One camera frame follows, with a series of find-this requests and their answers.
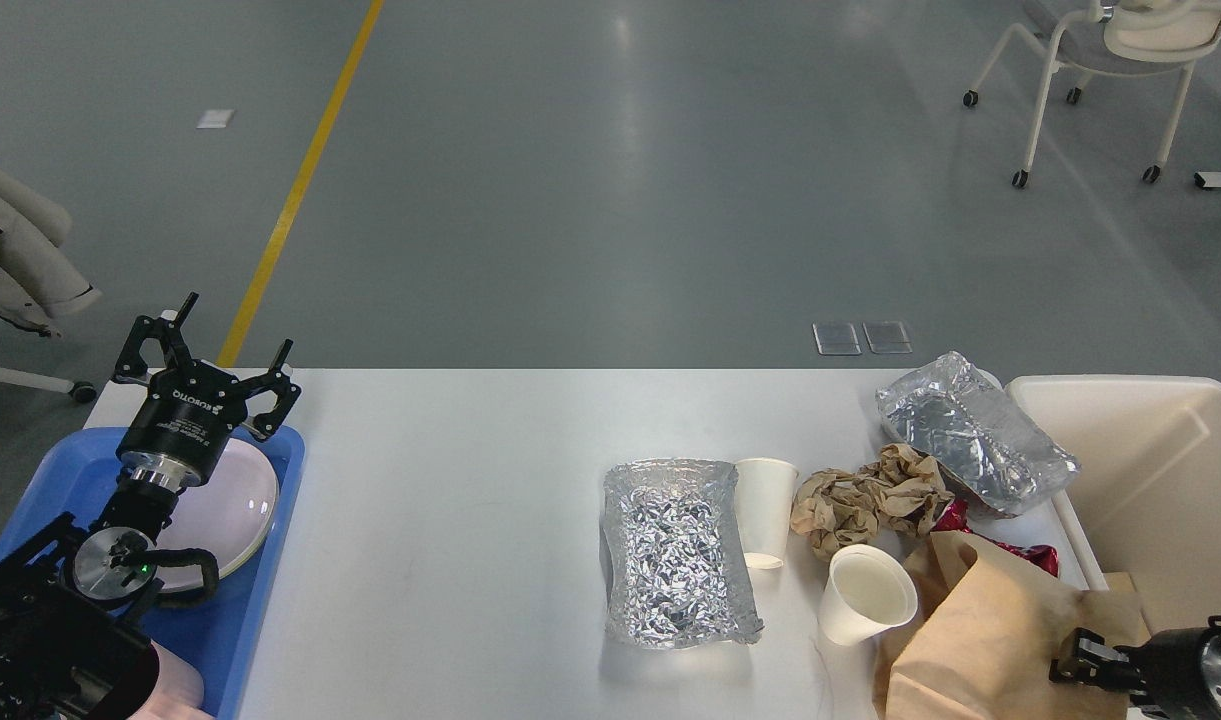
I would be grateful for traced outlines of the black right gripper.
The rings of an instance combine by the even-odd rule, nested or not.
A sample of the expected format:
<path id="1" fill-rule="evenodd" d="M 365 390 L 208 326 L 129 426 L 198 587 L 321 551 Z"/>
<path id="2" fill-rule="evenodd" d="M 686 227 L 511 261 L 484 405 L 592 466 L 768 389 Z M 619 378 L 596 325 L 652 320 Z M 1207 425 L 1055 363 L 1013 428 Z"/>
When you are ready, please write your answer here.
<path id="1" fill-rule="evenodd" d="M 1221 719 L 1221 625 L 1167 630 L 1129 655 L 1077 626 L 1055 652 L 1048 679 L 1116 693 L 1140 693 L 1142 680 L 1136 707 L 1144 718 Z"/>

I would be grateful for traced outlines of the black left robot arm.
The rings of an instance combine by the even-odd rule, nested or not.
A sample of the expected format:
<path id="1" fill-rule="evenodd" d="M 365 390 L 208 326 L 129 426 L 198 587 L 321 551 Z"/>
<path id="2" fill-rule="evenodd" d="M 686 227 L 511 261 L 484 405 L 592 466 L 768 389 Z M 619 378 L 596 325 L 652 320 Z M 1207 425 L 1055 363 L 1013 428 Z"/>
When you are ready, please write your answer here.
<path id="1" fill-rule="evenodd" d="M 153 607 L 211 600 L 220 564 L 198 547 L 159 542 L 179 498 L 208 484 L 236 430 L 275 436 L 302 389 L 284 340 L 263 373 L 241 378 L 190 355 L 175 314 L 136 319 L 112 380 L 145 389 L 116 447 L 118 473 L 101 514 L 79 527 L 61 513 L 0 560 L 0 719 L 107 715 L 150 648 Z"/>

